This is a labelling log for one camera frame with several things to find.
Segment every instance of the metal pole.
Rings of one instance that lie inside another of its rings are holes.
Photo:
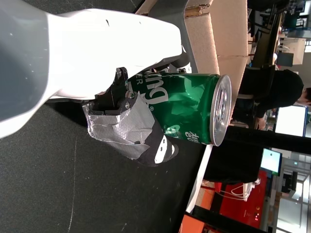
[[[302,183],[303,183],[304,181],[306,181],[307,178],[308,178],[308,176],[306,176],[306,177],[303,179]]]
[[[209,226],[223,233],[266,233],[265,231],[240,223],[197,205],[194,207],[192,214],[188,215],[207,223]]]
[[[302,219],[302,204],[300,204],[300,219],[299,219],[299,227],[301,227],[301,219]]]
[[[292,202],[296,202],[296,203],[299,203],[299,204],[311,205],[311,204],[309,204],[307,202],[304,202],[303,200],[295,200],[295,199],[288,198],[288,197],[282,197],[282,199],[289,200],[289,201],[292,201]]]
[[[229,126],[225,140],[311,154],[311,138]]]
[[[304,174],[306,176],[309,176],[311,175],[311,171],[304,171],[303,169],[301,168],[298,168],[298,167],[295,167],[295,166],[288,166],[288,165],[284,165],[284,168],[288,169],[288,170],[292,170],[292,171],[296,171],[298,173],[301,173],[301,174]]]
[[[286,167],[290,167],[290,168],[296,168],[296,169],[300,169],[300,170],[303,170],[303,171],[306,171],[306,173],[309,175],[310,174],[310,169],[304,169],[304,168],[301,168],[301,167],[296,167],[296,166],[292,166],[292,165],[288,165],[288,164],[285,164]]]
[[[308,163],[308,162],[305,162],[305,161],[300,161],[300,160],[295,160],[295,159],[289,159],[291,161],[294,161],[294,162],[298,162],[298,163],[304,163],[304,164],[311,164],[311,163]]]

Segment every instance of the black shirt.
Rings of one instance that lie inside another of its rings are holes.
[[[301,96],[303,83],[298,74],[286,69],[276,70],[267,97],[259,100],[256,116],[262,118],[269,109],[293,105]]]

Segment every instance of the can lid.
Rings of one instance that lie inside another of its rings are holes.
[[[231,110],[231,81],[228,75],[218,80],[210,111],[210,139],[212,144],[219,146],[225,137]]]

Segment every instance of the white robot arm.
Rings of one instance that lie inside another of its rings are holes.
[[[182,53],[179,29],[157,19],[88,9],[51,15],[0,1],[0,138],[50,98],[92,100],[113,83]]]

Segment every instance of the red panel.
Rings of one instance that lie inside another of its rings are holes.
[[[215,182],[215,191],[220,192],[222,189],[222,183]]]
[[[204,223],[187,215],[182,222],[182,233],[202,233]]]
[[[259,171],[260,184],[252,189],[247,202],[243,200],[233,200],[224,198],[220,209],[220,214],[236,221],[245,223],[249,226],[259,228],[262,214],[262,207],[265,197],[265,189],[267,185],[267,173]],[[237,185],[227,185],[226,192],[231,192],[232,189],[241,186],[242,183]],[[242,193],[243,188],[236,189],[235,193]]]

